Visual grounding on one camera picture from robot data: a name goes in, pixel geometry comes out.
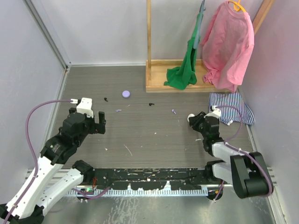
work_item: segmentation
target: green cloth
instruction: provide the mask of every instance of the green cloth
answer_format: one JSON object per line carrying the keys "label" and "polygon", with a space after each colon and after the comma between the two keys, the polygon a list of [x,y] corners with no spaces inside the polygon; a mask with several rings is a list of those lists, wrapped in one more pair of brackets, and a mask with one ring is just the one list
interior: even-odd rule
{"label": "green cloth", "polygon": [[197,22],[192,37],[188,41],[187,52],[185,54],[183,63],[181,66],[167,70],[167,81],[164,82],[164,85],[169,85],[179,90],[184,90],[188,84],[196,84],[197,79],[195,76],[195,64],[197,49],[194,49],[193,45],[196,36],[197,25],[199,22],[199,15],[200,14],[197,15]]}

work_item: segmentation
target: white round object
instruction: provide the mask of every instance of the white round object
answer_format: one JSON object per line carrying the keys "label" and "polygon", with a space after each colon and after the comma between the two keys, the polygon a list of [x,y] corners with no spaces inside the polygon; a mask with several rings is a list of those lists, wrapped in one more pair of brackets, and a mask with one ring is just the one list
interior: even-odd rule
{"label": "white round object", "polygon": [[191,118],[191,117],[195,117],[195,115],[193,114],[193,113],[190,113],[189,115],[188,115],[188,117],[187,117],[187,121],[189,122],[189,118]]}

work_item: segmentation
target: clothes hanger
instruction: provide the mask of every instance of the clothes hanger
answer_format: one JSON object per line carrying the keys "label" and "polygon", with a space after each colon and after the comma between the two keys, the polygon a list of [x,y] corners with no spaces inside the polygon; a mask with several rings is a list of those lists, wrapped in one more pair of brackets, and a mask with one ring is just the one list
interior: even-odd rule
{"label": "clothes hanger", "polygon": [[193,49],[197,49],[198,48],[198,45],[199,45],[199,33],[200,33],[200,27],[201,27],[201,22],[202,22],[202,17],[203,17],[203,14],[204,14],[204,11],[205,11],[205,1],[206,0],[203,0],[201,2],[201,5],[200,5],[200,9],[199,9],[199,21],[198,21],[198,24],[197,24],[197,31],[196,31],[196,36],[195,36],[195,40],[194,40],[194,44],[193,44]]}
{"label": "clothes hanger", "polygon": [[236,2],[236,1],[228,1],[228,2],[231,2],[231,3],[234,3],[234,9],[238,12],[240,10],[242,10],[243,12],[246,12],[246,10],[239,4],[239,2]]}

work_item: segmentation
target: wooden clothing rack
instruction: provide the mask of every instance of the wooden clothing rack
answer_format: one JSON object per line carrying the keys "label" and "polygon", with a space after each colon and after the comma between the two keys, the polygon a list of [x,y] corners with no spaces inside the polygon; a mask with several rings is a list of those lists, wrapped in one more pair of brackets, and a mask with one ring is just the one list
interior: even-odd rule
{"label": "wooden clothing rack", "polygon": [[[257,33],[268,11],[275,0],[264,0],[252,25],[254,34]],[[202,77],[207,73],[201,59],[196,60],[195,74],[197,83],[195,85],[188,85],[184,90],[178,90],[171,86],[165,86],[167,69],[180,66],[182,59],[175,60],[152,60],[151,59],[151,0],[147,0],[147,27],[148,27],[148,60],[146,61],[145,71],[145,85],[146,92],[224,92],[226,90],[217,90],[213,85],[204,83]]]}

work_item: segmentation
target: wooden base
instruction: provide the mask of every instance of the wooden base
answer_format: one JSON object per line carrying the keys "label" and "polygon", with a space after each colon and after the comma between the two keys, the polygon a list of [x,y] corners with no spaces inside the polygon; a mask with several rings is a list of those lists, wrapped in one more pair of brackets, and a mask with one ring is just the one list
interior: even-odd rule
{"label": "wooden base", "polygon": [[167,81],[167,69],[171,69],[182,64],[183,60],[151,60],[151,74],[149,74],[149,64],[146,61],[146,92],[226,92],[228,90],[217,90],[209,83],[204,83],[202,77],[207,73],[202,60],[196,60],[195,74],[197,83],[188,85],[184,90],[178,90],[171,86],[164,85]]}

